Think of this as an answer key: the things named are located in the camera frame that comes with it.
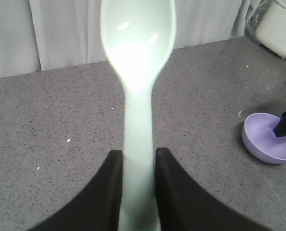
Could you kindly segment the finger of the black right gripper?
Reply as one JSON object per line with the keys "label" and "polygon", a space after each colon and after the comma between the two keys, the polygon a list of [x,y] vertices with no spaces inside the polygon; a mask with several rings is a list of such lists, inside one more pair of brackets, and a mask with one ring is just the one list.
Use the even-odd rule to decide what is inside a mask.
{"label": "finger of the black right gripper", "polygon": [[205,191],[168,148],[156,150],[156,202],[164,231],[266,231]]}

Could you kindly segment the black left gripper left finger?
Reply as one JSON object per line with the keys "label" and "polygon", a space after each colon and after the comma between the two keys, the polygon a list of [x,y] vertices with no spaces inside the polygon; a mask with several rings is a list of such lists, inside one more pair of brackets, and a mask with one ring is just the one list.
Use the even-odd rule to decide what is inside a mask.
{"label": "black left gripper left finger", "polygon": [[123,154],[111,150],[79,194],[31,231],[117,231],[122,194]]}

